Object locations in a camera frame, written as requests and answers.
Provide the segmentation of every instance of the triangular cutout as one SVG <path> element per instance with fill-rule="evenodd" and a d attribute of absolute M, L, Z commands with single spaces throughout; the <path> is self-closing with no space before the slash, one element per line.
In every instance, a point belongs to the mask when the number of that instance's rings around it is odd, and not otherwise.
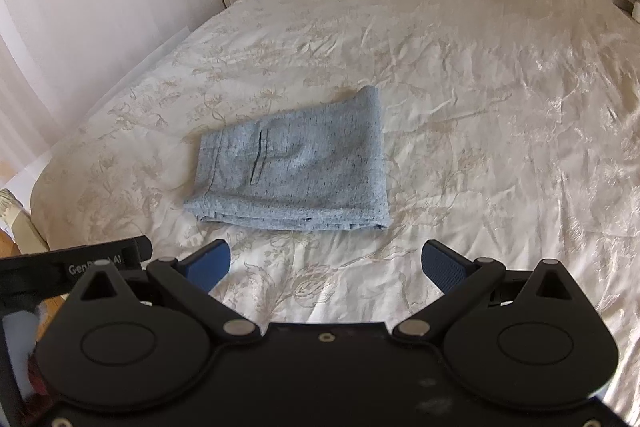
<path fill-rule="evenodd" d="M 116 296 L 116 290 L 111 284 L 105 272 L 98 272 L 86 287 L 81 300 L 95 301 L 96 299 L 108 299 Z"/>
<path fill-rule="evenodd" d="M 558 274 L 554 271 L 546 272 L 545 278 L 538 289 L 538 297 L 562 299 L 564 301 L 571 300 L 569 291 L 564 287 L 564 284 L 562 284 Z"/>

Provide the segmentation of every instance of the bed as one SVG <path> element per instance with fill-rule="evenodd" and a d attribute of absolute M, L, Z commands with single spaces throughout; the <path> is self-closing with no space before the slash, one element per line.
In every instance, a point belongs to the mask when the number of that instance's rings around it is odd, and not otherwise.
<path fill-rule="evenodd" d="M 640 425 L 640 31 L 609 0 L 240 0 L 56 147 L 31 199 L 51 248 L 226 239 L 212 293 L 270 321 L 395 324 L 439 296 L 436 238 L 513 269 L 561 259 L 620 346 L 607 402 Z M 380 88 L 392 224 L 198 223 L 199 136 Z"/>

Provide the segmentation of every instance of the screw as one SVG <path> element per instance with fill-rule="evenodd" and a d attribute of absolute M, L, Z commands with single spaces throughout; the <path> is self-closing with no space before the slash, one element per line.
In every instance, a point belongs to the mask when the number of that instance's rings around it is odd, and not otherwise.
<path fill-rule="evenodd" d="M 320 333 L 320 335 L 318 335 L 318 340 L 324 343 L 333 342 L 335 340 L 335 335 L 333 333 Z"/>
<path fill-rule="evenodd" d="M 66 418 L 56 418 L 51 422 L 51 427 L 74 427 Z"/>
<path fill-rule="evenodd" d="M 225 330 L 225 333 L 235 337 L 244 337 L 254 332 L 255 324 L 246 319 L 235 319 L 225 323 L 222 329 Z"/>
<path fill-rule="evenodd" d="M 429 330 L 431 330 L 431 325 L 425 321 L 409 319 L 401 323 L 398 326 L 398 330 L 400 330 L 400 333 L 404 333 L 405 335 L 409 335 L 411 337 L 423 337 L 427 333 L 429 333 Z"/>

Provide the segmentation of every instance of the bedspread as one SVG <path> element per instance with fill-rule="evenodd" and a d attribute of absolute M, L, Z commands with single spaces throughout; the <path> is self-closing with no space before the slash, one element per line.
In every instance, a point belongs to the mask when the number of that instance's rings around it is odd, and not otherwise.
<path fill-rule="evenodd" d="M 54 150 L 51 248 L 226 239 L 212 295 L 269 321 L 398 323 L 439 296 L 435 238 L 512 269 L 558 257 L 620 346 L 607 402 L 640 425 L 640 26 L 609 0 L 240 0 Z M 378 86 L 388 230 L 265 232 L 182 207 L 204 132 Z"/>

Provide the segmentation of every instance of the heathered fabric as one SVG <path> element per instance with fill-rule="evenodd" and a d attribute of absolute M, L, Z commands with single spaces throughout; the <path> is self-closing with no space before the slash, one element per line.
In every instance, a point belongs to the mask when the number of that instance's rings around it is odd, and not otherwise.
<path fill-rule="evenodd" d="M 185 208 L 268 230 L 389 225 L 378 90 L 206 134 Z"/>

